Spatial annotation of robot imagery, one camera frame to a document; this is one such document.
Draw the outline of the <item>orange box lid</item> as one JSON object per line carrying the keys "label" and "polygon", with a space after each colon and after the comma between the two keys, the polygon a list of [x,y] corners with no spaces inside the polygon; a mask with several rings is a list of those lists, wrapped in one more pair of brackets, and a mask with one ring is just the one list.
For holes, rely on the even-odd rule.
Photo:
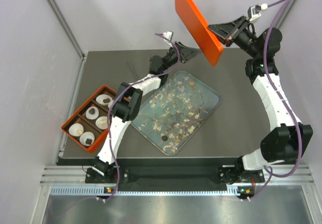
{"label": "orange box lid", "polygon": [[175,0],[175,10],[211,66],[216,66],[223,45],[208,29],[208,23],[193,0]]}

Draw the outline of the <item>silver metal tongs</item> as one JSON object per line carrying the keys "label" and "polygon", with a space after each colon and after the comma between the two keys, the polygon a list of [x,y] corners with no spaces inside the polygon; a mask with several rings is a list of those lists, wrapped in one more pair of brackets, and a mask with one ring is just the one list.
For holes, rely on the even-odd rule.
{"label": "silver metal tongs", "polygon": [[133,77],[135,78],[135,80],[137,81],[137,80],[139,80],[139,76],[138,76],[138,74],[137,74],[137,71],[136,71],[136,69],[134,68],[134,66],[130,63],[130,62],[126,62],[126,64],[127,64],[127,66],[129,67],[129,69],[130,69],[130,71],[131,71],[131,73],[132,73],[132,75],[133,75]]}

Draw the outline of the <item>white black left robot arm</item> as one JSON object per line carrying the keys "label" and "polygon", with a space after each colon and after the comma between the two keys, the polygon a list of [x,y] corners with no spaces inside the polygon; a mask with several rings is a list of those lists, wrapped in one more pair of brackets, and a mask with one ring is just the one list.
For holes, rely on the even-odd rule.
{"label": "white black left robot arm", "polygon": [[134,83],[123,82],[119,86],[108,111],[108,135],[92,166],[99,179],[103,182],[113,179],[115,171],[112,165],[116,163],[117,150],[127,127],[138,115],[142,97],[166,83],[170,68],[180,62],[186,63],[200,52],[197,48],[174,42],[165,56],[150,58],[147,76]]}

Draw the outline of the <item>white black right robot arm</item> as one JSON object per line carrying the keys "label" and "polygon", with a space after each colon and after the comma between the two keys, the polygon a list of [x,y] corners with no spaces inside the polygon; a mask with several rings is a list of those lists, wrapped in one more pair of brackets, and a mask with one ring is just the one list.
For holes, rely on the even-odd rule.
{"label": "white black right robot arm", "polygon": [[260,148],[238,159],[236,178],[245,182],[253,176],[253,171],[287,161],[299,162],[313,129],[296,116],[280,83],[274,56],[280,50],[281,31],[272,27],[257,36],[253,23],[245,16],[208,25],[208,29],[225,46],[234,43],[251,56],[246,61],[246,76],[259,94],[270,123],[270,133],[263,138]]}

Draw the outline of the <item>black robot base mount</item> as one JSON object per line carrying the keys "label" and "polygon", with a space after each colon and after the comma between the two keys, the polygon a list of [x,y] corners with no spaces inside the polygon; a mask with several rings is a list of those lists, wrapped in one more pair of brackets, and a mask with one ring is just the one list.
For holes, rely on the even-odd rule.
{"label": "black robot base mount", "polygon": [[236,158],[120,158],[105,169],[106,173],[101,175],[89,168],[85,182],[119,183],[123,189],[162,189],[175,182],[184,188],[264,182],[261,170],[246,171]]}

